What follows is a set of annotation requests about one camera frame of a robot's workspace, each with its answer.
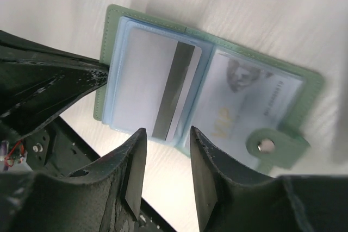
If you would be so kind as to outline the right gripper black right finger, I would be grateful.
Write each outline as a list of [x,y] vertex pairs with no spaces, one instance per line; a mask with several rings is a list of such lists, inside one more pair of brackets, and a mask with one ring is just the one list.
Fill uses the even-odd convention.
[[347,176],[261,174],[190,129],[200,231],[347,231]]

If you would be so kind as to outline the green card holder wallet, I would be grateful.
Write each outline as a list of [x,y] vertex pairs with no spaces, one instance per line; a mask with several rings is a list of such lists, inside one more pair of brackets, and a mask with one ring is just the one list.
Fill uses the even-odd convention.
[[263,174],[289,170],[309,143],[300,128],[324,85],[315,71],[119,5],[108,6],[94,119],[190,153],[197,127]]

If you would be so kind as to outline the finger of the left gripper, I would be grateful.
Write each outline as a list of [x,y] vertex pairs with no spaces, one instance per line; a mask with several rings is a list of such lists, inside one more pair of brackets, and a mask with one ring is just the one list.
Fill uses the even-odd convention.
[[109,67],[1,31],[1,140],[18,141],[104,86]]

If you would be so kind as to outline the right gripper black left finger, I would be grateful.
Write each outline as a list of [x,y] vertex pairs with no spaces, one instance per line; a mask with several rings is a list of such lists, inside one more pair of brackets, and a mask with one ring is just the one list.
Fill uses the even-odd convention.
[[67,177],[2,173],[1,231],[133,231],[146,155],[146,130],[140,128],[121,146]]

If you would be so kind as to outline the white card with black stripe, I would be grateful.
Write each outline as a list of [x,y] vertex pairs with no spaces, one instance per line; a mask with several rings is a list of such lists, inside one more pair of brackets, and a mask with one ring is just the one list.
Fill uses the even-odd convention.
[[192,43],[132,28],[110,127],[172,141],[201,55]]

